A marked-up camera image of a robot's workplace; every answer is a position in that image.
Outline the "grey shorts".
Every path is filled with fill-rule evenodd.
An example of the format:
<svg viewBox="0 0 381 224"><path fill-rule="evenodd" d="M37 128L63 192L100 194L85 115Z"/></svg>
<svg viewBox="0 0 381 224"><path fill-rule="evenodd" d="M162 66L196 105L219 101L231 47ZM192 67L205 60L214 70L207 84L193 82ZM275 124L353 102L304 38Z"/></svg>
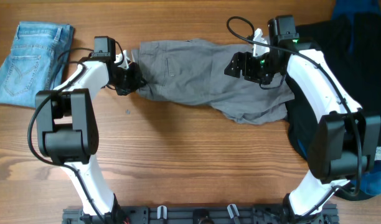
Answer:
<svg viewBox="0 0 381 224"><path fill-rule="evenodd" d="M153 101L184 105L209 105L239 124L264 124L287 115L285 103L294 99L288 85L275 75L274 89L224 74L245 44L218 45L202 39L141 43L132 50L146 85L138 95Z"/></svg>

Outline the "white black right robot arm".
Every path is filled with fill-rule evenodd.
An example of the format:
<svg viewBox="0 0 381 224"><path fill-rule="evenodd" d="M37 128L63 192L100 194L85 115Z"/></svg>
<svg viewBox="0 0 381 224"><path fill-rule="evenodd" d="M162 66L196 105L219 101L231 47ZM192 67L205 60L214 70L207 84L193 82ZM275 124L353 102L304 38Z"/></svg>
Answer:
<svg viewBox="0 0 381 224"><path fill-rule="evenodd" d="M300 87L317 121L308 149L308 173L283 200L283 222L305 222L318 216L337 192L355 197L362 176L374 167L380 116L367 114L341 86L317 43L302 38L291 15L268 21L270 41L262 55L237 52L225 74L255 82L268 90L274 75Z"/></svg>

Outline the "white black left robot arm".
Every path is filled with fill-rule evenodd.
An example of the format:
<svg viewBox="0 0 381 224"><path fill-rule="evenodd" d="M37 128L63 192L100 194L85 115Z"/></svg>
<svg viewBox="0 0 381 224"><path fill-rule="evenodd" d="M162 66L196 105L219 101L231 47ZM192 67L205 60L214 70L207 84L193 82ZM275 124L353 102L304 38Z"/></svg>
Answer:
<svg viewBox="0 0 381 224"><path fill-rule="evenodd" d="M72 181L81 201L80 221L124 223L125 216L107 185L96 158L98 127L92 100L103 88L126 96L145 86L139 65L111 37L96 36L77 70L53 90L39 91L27 140L38 160L60 167Z"/></svg>

